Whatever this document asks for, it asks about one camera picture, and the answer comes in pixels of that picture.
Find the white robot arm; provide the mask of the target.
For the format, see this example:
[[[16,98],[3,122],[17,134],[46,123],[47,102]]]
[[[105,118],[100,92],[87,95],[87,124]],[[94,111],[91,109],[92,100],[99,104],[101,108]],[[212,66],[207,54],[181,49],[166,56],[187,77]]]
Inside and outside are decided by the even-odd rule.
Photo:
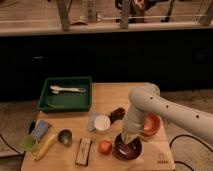
[[[142,133],[149,113],[164,117],[213,145],[213,114],[168,101],[155,84],[135,87],[129,93],[130,106],[123,118],[121,138],[129,144]]]

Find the cloth-covered gripper body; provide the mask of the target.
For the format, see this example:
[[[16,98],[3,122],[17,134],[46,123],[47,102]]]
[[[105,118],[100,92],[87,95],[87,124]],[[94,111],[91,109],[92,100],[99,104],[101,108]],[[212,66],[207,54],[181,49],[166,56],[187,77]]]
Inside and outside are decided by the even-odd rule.
[[[130,108],[123,118],[122,141],[125,144],[129,144],[138,138],[144,128],[144,124],[145,114],[137,108]]]

